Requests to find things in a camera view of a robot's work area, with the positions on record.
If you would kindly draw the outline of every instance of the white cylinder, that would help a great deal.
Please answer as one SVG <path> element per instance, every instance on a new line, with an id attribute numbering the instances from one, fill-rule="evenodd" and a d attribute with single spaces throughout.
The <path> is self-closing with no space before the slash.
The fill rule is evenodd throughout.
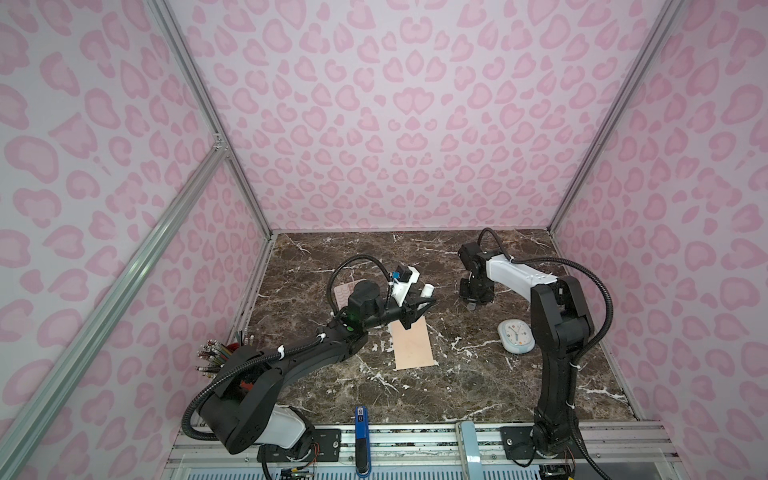
<path id="1" fill-rule="evenodd" d="M 432 292 L 435 291 L 435 286 L 431 283 L 425 283 L 424 288 L 422 288 L 422 297 L 429 298 L 432 296 Z"/>

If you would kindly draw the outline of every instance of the beige paper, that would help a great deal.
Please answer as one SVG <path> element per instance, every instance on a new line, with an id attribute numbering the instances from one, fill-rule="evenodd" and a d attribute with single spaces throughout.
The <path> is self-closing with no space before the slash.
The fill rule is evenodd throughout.
<path id="1" fill-rule="evenodd" d="M 362 280 L 364 279 L 333 288 L 339 308 L 346 306 L 355 285 Z M 392 322 L 389 324 L 389 332 L 392 334 L 392 347 L 395 350 L 395 370 L 436 365 L 432 357 L 432 345 L 429 343 L 427 321 L 424 317 L 411 325 L 410 330 L 403 328 L 400 322 Z"/>

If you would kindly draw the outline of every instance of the blue tool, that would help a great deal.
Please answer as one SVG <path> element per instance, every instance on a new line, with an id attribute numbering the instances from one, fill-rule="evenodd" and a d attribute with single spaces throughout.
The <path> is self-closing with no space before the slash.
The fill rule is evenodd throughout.
<path id="1" fill-rule="evenodd" d="M 368 432 L 368 409 L 355 409 L 355 470 L 360 478 L 371 475 L 371 441 Z"/>

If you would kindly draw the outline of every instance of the clock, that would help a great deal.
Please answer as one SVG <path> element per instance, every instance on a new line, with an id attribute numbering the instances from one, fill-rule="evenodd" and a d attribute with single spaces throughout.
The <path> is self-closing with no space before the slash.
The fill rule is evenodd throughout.
<path id="1" fill-rule="evenodd" d="M 499 323 L 498 334 L 502 338 L 502 345 L 510 353 L 528 353 L 536 344 L 531 327 L 522 320 L 510 319 Z"/>

